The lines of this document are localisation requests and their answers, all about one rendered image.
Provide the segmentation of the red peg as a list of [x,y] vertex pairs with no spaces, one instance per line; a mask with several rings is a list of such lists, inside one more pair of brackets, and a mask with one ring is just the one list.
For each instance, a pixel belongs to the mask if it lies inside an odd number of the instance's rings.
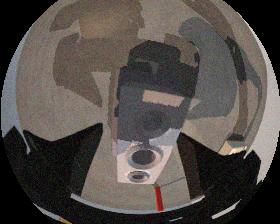
[[160,187],[155,187],[155,193],[156,193],[156,206],[157,206],[157,212],[164,211],[164,207],[162,207],[162,197],[160,192]]

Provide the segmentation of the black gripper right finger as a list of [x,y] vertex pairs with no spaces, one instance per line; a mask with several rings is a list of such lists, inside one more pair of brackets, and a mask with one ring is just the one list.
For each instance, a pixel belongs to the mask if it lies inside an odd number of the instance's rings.
[[177,137],[177,151],[184,168],[187,187],[189,187],[190,199],[202,196],[206,189],[215,184],[236,162],[241,161],[246,151],[239,153],[216,153],[197,141],[187,137],[184,132]]

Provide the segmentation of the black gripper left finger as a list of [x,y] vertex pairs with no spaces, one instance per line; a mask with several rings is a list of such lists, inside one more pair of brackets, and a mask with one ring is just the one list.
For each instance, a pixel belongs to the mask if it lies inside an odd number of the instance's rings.
[[81,197],[92,158],[95,156],[96,148],[99,148],[97,146],[100,144],[102,131],[104,123],[99,122],[52,142],[37,137],[26,129],[22,134],[31,151],[49,164],[62,183],[71,189],[71,193]]

